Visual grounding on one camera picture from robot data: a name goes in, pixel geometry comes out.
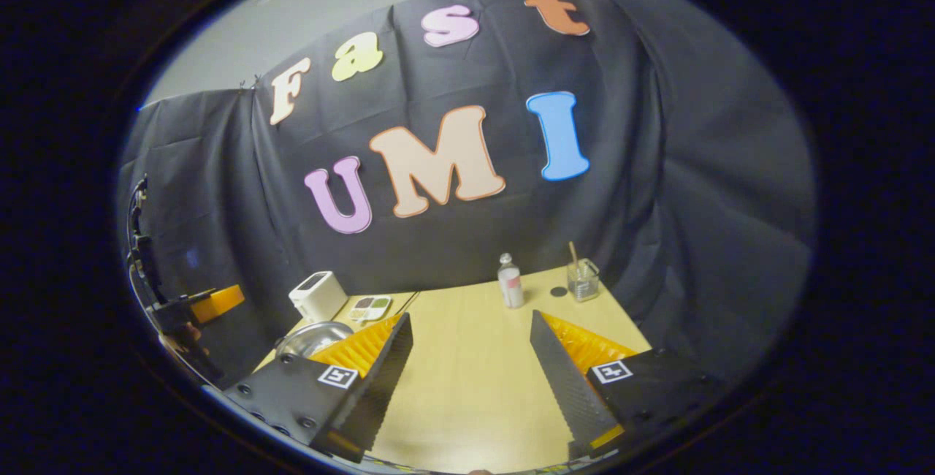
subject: black cloth backdrop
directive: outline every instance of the black cloth backdrop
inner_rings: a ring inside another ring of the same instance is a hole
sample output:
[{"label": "black cloth backdrop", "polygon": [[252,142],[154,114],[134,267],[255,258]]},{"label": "black cloth backdrop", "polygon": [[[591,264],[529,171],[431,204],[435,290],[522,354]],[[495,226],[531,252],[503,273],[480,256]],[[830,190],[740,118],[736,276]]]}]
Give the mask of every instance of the black cloth backdrop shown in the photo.
[{"label": "black cloth backdrop", "polygon": [[[493,281],[502,252],[525,273],[563,265],[568,241],[601,268],[651,345],[721,376],[764,351],[814,248],[812,160],[791,103],[734,36],[684,0],[562,1],[577,6],[571,16],[588,35],[551,30],[524,0],[408,0],[297,50],[255,89],[140,110],[120,169],[119,224],[147,173],[143,227],[164,291],[243,287],[247,301],[204,331],[223,383],[248,374],[298,321],[287,294],[313,272],[333,270],[351,295],[435,289]],[[427,45],[421,18],[453,4],[468,6],[480,31]],[[383,61],[335,82],[338,46],[366,31]],[[271,79],[305,56],[294,111],[270,126]],[[545,142],[525,107],[552,91],[576,96],[591,162],[559,182],[541,176]],[[370,139],[407,126],[434,148],[442,115],[465,105],[485,109],[484,139],[507,186],[464,202],[455,175],[447,205],[430,198],[427,211],[398,218]],[[373,213],[355,235],[331,229],[304,184],[327,169],[338,208],[353,211],[332,170],[345,156],[360,158]]]}]

